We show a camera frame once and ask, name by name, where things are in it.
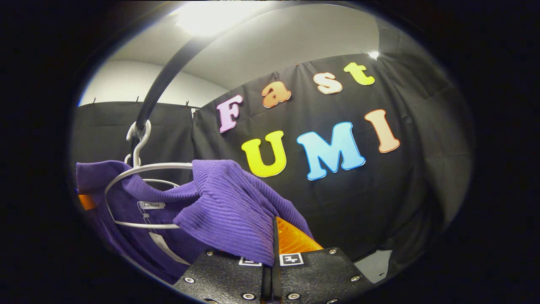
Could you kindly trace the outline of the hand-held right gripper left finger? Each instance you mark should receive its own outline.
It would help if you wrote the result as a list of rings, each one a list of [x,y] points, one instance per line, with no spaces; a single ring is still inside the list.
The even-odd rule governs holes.
[[[206,250],[173,288],[212,304],[266,304],[271,300],[271,267],[223,251]]]

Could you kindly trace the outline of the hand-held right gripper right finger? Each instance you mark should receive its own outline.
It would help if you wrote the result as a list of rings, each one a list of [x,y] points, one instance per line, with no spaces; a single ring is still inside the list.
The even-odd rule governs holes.
[[[358,304],[374,285],[338,247],[322,248],[277,217],[272,300],[277,304]]]

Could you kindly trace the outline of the purple ribbed shirt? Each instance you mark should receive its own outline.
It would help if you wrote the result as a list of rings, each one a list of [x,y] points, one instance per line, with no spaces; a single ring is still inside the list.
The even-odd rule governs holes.
[[[116,252],[169,284],[207,250],[272,266],[275,217],[312,237],[292,202],[235,161],[194,160],[193,180],[165,191],[137,174],[113,183],[130,169],[76,163],[79,194],[92,199],[89,215]]]

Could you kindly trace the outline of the black metal clothes rack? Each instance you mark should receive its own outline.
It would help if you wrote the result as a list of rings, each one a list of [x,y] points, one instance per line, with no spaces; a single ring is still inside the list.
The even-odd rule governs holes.
[[[176,75],[178,75],[178,73],[180,73],[181,70],[197,54],[199,54],[199,52],[208,47],[212,42],[214,42],[224,33],[231,31],[231,29],[233,29],[233,27],[235,26],[267,14],[268,12],[301,4],[301,1],[276,1],[275,5],[267,6],[257,12],[251,12],[247,16],[242,17],[241,19],[233,23],[232,25],[225,26],[224,28],[217,30],[217,32],[215,33],[197,35],[191,38],[188,42],[186,42],[171,57],[171,59],[162,68],[160,73],[158,73],[156,79],[150,86],[150,90],[148,91],[145,99],[143,100],[141,109],[139,110],[135,123],[127,133],[127,140],[131,141],[131,148],[129,153],[130,158],[128,159],[127,163],[129,165],[133,165],[135,161],[138,160],[138,157],[135,156],[135,147],[137,144],[141,144],[142,142],[144,125],[149,120],[150,115],[158,102],[158,99],[160,98],[160,96],[162,96],[166,88],[173,81],[174,77],[176,77]]]

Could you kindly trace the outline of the black backdrop cloth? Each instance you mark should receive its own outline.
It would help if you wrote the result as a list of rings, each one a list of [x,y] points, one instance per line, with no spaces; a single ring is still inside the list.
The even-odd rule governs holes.
[[[194,115],[158,104],[142,164],[231,160],[305,218],[312,238],[352,260],[382,254],[389,276],[421,255],[457,214],[473,168],[466,102],[438,60],[399,42],[318,58],[212,94]],[[121,161],[139,105],[76,110],[70,170]],[[165,191],[192,170],[138,174]]]

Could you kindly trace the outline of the ceiling light panel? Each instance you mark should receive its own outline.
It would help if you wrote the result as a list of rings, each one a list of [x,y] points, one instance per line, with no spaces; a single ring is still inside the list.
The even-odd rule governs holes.
[[[191,36],[210,36],[270,7],[270,1],[191,1],[170,15]]]

